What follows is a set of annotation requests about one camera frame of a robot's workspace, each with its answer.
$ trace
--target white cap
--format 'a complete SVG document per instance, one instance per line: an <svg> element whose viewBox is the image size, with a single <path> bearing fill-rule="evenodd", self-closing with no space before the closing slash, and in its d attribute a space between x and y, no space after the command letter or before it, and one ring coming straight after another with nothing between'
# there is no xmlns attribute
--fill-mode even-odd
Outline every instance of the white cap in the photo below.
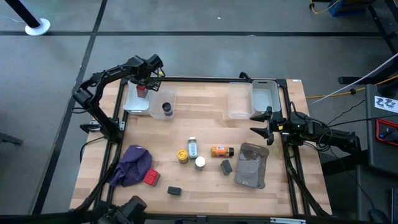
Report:
<svg viewBox="0 0 398 224"><path fill-rule="evenodd" d="M197 167L204 167L206 164L206 160L203 156L198 156L197 159L195 159L195 165Z"/></svg>

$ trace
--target gray floor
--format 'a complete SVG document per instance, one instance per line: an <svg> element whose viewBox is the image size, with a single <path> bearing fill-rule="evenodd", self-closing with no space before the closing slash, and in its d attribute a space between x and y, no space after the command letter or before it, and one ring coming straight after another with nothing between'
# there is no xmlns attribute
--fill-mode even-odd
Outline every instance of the gray floor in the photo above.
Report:
<svg viewBox="0 0 398 224"><path fill-rule="evenodd" d="M51 21L52 31L91 31L100 0L24 1L38 17ZM317 9L327 6L317 3ZM384 2L375 8L389 30L396 22ZM19 19L0 1L0 14ZM24 25L0 17L0 31ZM368 12L357 16L314 15L305 0L118 0L108 1L100 31L273 31L376 32ZM37 196L52 145L75 84L89 37L0 36L0 131L24 140L15 147L0 144L0 214L29 213ZM245 71L258 78L302 79L306 95L327 94L341 85L337 77L362 76L391 56L380 38L123 36L97 37L85 77L134 55L159 54L170 76L237 77ZM314 118L329 121L364 98L329 98L310 106ZM365 117L364 105L339 121ZM69 125L44 212L66 211L79 168L86 134L79 124L90 120L75 114ZM364 123L340 127L356 131L365 146ZM322 160L332 159L322 155ZM336 182L327 178L328 185ZM328 191L336 209L339 186Z"/></svg>

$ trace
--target wooden tabletop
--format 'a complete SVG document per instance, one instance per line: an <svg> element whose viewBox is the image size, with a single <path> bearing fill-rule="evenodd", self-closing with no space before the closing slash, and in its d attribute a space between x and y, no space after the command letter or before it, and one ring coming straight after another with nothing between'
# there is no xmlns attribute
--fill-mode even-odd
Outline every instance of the wooden tabletop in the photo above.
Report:
<svg viewBox="0 0 398 224"><path fill-rule="evenodd" d="M297 111L308 114L301 81L287 80L287 84L290 100L294 101ZM177 91L174 119L164 121L151 116L129 115L122 146L122 154L131 144L148 149L153 158L152 168L161 174L160 180L156 187L143 182L130 187L118 186L114 191L113 203L122 205L133 195L137 195L147 204L147 213L291 216L292 208L279 134L274 134L273 145L267 146L260 135L249 130L250 127L265 127L266 122L228 119L227 83L163 82L162 88L165 86ZM100 101L101 108L108 116L113 113L118 88L119 82L109 84ZM127 87L124 89L122 105L126 93ZM282 111L286 116L282 90L279 95ZM100 136L100 133L90 133L88 141ZM206 159L202 171L195 170L193 161L183 165L177 160L178 150L187 148L187 141L191 136L197 139L199 155ZM264 146L270 152L264 189L236 184L234 172L223 175L221 171L220 164L225 158L211 157L211 146L234 147L238 153L244 142ZM79 206L98 182L105 146L105 140L86 146L71 208ZM302 146L300 154L309 191L322 208L331 213L318 152L311 147ZM237 156L229 158L233 169L236 168L237 160ZM169 195L168 186L182 188L182 195ZM106 199L108 187L108 184L104 187L103 200ZM295 188L298 210L303 213L300 191L297 186Z"/></svg>

